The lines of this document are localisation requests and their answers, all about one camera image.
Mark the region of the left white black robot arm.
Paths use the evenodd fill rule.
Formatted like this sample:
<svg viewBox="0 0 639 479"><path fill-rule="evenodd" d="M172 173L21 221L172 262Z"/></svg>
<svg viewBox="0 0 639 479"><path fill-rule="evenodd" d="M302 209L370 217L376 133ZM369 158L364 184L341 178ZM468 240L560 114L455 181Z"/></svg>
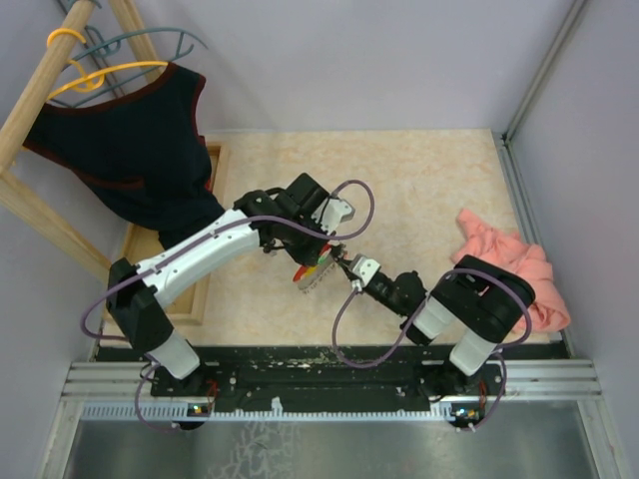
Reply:
<svg viewBox="0 0 639 479"><path fill-rule="evenodd" d="M307 174L285 189L244 194L193 236L136 264L110 270L106 307L131 346L160 364L184 394L201 393L208 372L165 309L193 283L235 257L280 244L295 263L318 264L326 236L351 217L352 207Z"/></svg>

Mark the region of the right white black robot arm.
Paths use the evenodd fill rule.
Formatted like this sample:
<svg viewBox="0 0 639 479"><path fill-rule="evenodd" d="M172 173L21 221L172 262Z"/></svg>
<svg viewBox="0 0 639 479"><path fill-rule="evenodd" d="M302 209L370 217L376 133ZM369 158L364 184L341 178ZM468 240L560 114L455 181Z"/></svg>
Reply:
<svg viewBox="0 0 639 479"><path fill-rule="evenodd" d="M424 377L430 395L469 394L481 382L480 368L507 347L506 336L524 320L524 337L532 329L529 307L536 293L528 281L478 257L465 255L426 289L416 271L395 278L363 254L353 259L334 254L335 263L351 282L352 300L364 294L402 317L400 340L427 346L456 322L466 330L441 366Z"/></svg>

